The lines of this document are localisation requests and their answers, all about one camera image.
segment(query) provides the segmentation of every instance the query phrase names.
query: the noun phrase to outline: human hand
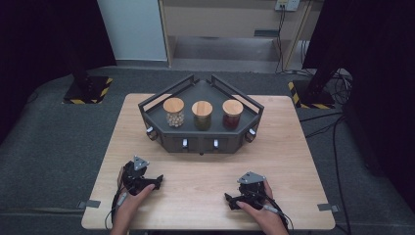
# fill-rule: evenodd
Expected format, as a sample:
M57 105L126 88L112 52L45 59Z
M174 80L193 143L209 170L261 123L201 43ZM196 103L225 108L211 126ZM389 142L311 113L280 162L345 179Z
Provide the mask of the human hand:
M122 173L123 168L118 175L117 182L120 182ZM141 190L141 192L134 196L128 193L128 191L123 187L122 182L119 186L120 189L122 189L119 198L124 192L126 192L126 198L116 211L113 229L111 230L112 235L124 235L127 233L129 225L137 213L138 208L156 187L155 184L147 185L143 190Z
M273 199L272 189L271 187L269 187L268 181L264 180L263 184L264 184L265 194L269 198ZM265 208L262 208L261 210L257 210L251 207L251 205L244 203L244 202L237 202L236 204L242 210L244 210L244 212L246 212L247 214L249 214L255 219L259 227L262 229L262 231L266 235L288 234L283 222L281 221L281 217L277 213L269 211ZM265 200L264 204L272 207L272 205L267 200Z

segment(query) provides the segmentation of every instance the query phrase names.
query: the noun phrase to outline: power outlet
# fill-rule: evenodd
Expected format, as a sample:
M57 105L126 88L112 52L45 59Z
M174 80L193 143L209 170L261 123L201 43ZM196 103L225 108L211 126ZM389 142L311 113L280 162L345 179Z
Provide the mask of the power outlet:
M278 0L275 5L275 11L282 11L282 6L284 10L288 12L294 12L299 8L300 0Z
M282 6L287 9L288 1L289 0L277 0L277 4L275 4L275 11L282 11Z

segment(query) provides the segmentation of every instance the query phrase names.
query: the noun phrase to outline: black tray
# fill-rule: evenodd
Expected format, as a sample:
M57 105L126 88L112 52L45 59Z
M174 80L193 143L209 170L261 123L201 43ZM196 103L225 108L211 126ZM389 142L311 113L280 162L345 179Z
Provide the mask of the black tray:
M160 97L160 101L145 110ZM178 97L185 104L184 123L179 127L168 125L162 107L163 102L171 97ZM239 100L244 105L239 125L233 130L222 124L222 104L228 99ZM192 106L198 101L208 101L213 106L211 126L206 131L198 130L193 122ZM263 112L261 104L216 75L212 75L211 79L200 80L192 74L141 102L138 107L149 138L158 140L171 153L235 153L244 144L244 139L247 142L255 139Z

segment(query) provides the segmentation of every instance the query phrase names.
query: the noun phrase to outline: jar with white beans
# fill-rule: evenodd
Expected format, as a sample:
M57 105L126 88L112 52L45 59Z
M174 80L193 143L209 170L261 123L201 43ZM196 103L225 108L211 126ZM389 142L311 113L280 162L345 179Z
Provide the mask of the jar with white beans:
M166 112L166 120L169 126L179 127L184 123L184 102L180 98L169 98L162 104Z

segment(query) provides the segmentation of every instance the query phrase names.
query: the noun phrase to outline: black stand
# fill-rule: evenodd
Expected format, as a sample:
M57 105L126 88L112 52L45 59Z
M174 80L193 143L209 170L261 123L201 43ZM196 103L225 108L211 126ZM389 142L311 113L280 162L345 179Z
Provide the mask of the black stand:
M64 97L66 104L97 104L107 93L111 79L107 76L91 76L83 67L55 10L46 1L39 1L43 7L46 23L54 30L55 43L73 75L74 81Z
M294 80L292 86L297 92L299 104L297 107L318 108L319 106L334 106L335 101L330 94L323 90L326 83L333 77L341 66L345 54L346 44L352 38L352 26L359 1L353 1L347 8L341 26L336 31L332 43L324 55L321 64L310 81Z
M309 84L310 81L307 80L293 81L294 88L302 105L311 107L315 105L333 106L335 104L332 96L327 91L322 90L316 95L313 95L308 89Z
M107 76L89 76L83 79L83 84L75 78L64 97L66 104L97 104L107 94L111 79Z

